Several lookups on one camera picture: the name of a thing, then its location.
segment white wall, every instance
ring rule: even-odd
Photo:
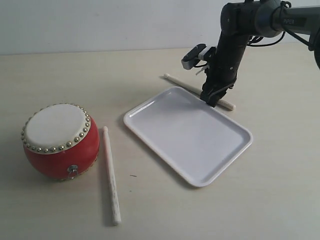
[[[0,55],[215,45],[227,2],[243,0],[0,0]]]

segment white drumstick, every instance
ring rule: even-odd
[[[180,81],[179,79],[177,79],[176,77],[171,76],[168,73],[165,73],[163,75],[163,77],[165,79],[168,79],[168,80],[172,81],[173,83],[177,84],[178,86],[183,87],[186,90],[189,90],[190,92],[192,92],[192,93],[194,93],[194,94],[196,94],[198,96],[200,96],[200,94],[202,92],[199,88],[196,88],[196,87],[191,86],[191,85],[189,85],[187,83],[184,83],[184,82]],[[225,107],[226,109],[228,109],[230,111],[233,111],[236,108],[236,106],[234,104],[232,104],[230,102],[227,102],[225,100],[222,100],[222,99],[220,99],[217,104],[219,106]]]
[[[108,134],[108,128],[106,126],[103,127],[103,141],[104,141],[104,154],[105,154],[106,168],[107,168],[108,177],[109,177],[113,224],[118,225],[121,223],[121,215],[120,215],[116,176],[115,176],[114,163],[113,163],[112,152],[111,152],[110,138]]]

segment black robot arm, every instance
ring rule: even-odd
[[[204,67],[206,81],[200,99],[215,107],[219,99],[232,89],[246,47],[264,47],[280,42],[285,33],[292,35],[314,51],[320,68],[320,6],[292,7],[288,1],[245,0],[226,4],[220,16],[221,33],[216,47],[204,43],[194,47],[182,59],[189,70]],[[257,45],[263,38],[281,38],[271,44]],[[309,41],[297,34],[309,35]],[[200,60],[204,65],[197,65]]]

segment table surface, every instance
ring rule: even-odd
[[[253,144],[212,184],[190,187],[126,129],[124,114],[171,87],[188,49],[0,56],[2,240],[312,240],[320,220],[320,71],[301,43],[247,48],[234,89],[217,109]],[[122,224],[112,226],[104,155],[85,174],[48,180],[26,159],[20,132],[39,109],[85,107],[109,128]]]

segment tray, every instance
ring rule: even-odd
[[[123,121],[194,187],[212,183],[253,142],[246,128],[179,86],[135,107]]]

